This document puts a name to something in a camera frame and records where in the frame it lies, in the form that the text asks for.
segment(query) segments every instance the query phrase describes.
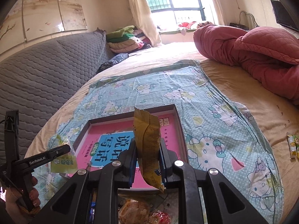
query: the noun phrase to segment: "triangular cutout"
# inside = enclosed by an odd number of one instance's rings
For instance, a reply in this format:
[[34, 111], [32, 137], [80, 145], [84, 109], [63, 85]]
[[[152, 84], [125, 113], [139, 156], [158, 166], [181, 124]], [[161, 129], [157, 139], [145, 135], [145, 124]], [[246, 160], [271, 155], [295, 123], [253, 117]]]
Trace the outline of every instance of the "triangular cutout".
[[229, 214], [233, 214], [245, 209], [243, 202], [239, 200], [239, 198], [224, 182], [220, 182], [219, 186]]
[[72, 184], [52, 206], [52, 210], [66, 215], [71, 207], [77, 184]]

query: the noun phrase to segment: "curtain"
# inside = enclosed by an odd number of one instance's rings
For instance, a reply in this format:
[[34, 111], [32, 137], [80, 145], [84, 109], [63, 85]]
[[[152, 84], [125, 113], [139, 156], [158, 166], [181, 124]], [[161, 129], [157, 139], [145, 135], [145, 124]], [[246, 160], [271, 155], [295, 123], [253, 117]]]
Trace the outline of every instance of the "curtain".
[[221, 7], [221, 3], [220, 0], [213, 0], [213, 4], [214, 4], [214, 8], [215, 8], [215, 12], [218, 18], [218, 24], [219, 25], [226, 25], [226, 19], [225, 16], [223, 14], [223, 10]]
[[146, 0], [129, 0], [130, 9], [136, 26], [150, 39], [154, 47], [161, 45], [161, 38], [151, 17], [151, 10]]

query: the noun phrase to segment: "green blanket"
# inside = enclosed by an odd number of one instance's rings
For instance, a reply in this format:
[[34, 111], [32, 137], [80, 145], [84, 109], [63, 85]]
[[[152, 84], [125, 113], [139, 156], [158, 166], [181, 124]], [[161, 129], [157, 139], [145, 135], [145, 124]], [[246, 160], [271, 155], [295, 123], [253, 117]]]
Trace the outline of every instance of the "green blanket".
[[118, 42], [123, 42], [123, 41], [126, 41], [128, 40], [129, 38], [133, 37], [134, 35], [133, 34], [127, 34], [127, 33], [124, 33], [122, 37], [120, 38], [113, 38], [113, 39], [108, 39], [107, 38], [107, 42], [108, 43], [118, 43]]
[[134, 27], [135, 27], [134, 25], [126, 26], [120, 30], [106, 34], [106, 39], [109, 40], [114, 38], [121, 38], [125, 33], [132, 34]]

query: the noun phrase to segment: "bed sheet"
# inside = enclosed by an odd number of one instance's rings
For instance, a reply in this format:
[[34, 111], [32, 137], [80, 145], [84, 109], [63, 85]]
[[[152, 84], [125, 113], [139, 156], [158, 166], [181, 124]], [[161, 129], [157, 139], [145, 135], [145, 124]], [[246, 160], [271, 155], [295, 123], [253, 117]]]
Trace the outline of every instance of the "bed sheet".
[[286, 132], [298, 133], [299, 110], [288, 100], [263, 88], [247, 72], [239, 67], [230, 67], [207, 59], [197, 51], [194, 43], [172, 43], [132, 54], [88, 81], [57, 113], [51, 117], [29, 147], [26, 156], [47, 150], [49, 139], [61, 123], [67, 122], [82, 101], [89, 86], [100, 78], [124, 75], [154, 67], [171, 65], [182, 59], [196, 59], [201, 62], [205, 73], [230, 100], [247, 106], [255, 117], [261, 131], [268, 139], [284, 186], [283, 217], [288, 215], [299, 196], [299, 163], [289, 158]]

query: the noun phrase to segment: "small print on bed sheet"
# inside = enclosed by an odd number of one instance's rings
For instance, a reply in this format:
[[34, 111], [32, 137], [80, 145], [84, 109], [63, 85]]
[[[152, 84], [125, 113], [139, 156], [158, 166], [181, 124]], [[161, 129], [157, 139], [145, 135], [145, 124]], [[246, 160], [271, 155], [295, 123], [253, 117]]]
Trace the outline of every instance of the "small print on bed sheet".
[[[97, 81], [57, 134], [73, 143], [90, 119], [169, 104], [178, 110], [190, 164], [217, 168], [269, 223], [278, 223], [283, 187], [268, 141], [249, 110], [223, 95], [194, 60]], [[49, 165], [35, 176], [42, 205], [65, 183]]]

